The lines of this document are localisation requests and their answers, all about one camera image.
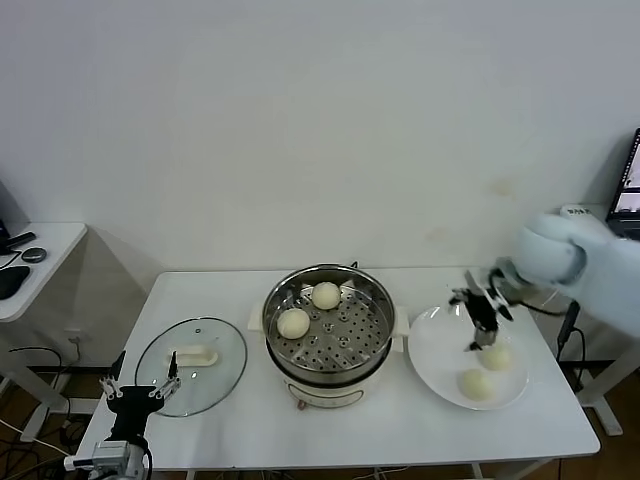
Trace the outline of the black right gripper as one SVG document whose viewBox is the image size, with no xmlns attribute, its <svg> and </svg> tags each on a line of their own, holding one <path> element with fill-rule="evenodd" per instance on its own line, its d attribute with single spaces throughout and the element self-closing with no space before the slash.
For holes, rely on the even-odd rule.
<svg viewBox="0 0 640 480">
<path fill-rule="evenodd" d="M 457 307 L 464 307 L 475 326 L 473 338 L 465 352 L 481 351 L 495 344 L 499 326 L 494 307 L 482 293 L 470 288 L 455 288 L 451 292 L 447 309 L 453 312 Z"/>
</svg>

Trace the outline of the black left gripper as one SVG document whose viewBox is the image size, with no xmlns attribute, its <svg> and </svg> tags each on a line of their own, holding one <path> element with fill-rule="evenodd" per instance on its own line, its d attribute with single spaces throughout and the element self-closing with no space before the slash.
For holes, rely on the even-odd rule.
<svg viewBox="0 0 640 480">
<path fill-rule="evenodd" d="M 166 381 L 159 387 L 124 386 L 118 379 L 126 357 L 123 350 L 112 363 L 107 374 L 99 380 L 108 399 L 108 408 L 115 421 L 108 439 L 110 441 L 144 441 L 148 417 L 160 411 L 165 401 L 173 396 L 181 385 L 178 376 L 176 351 L 170 356 Z"/>
</svg>

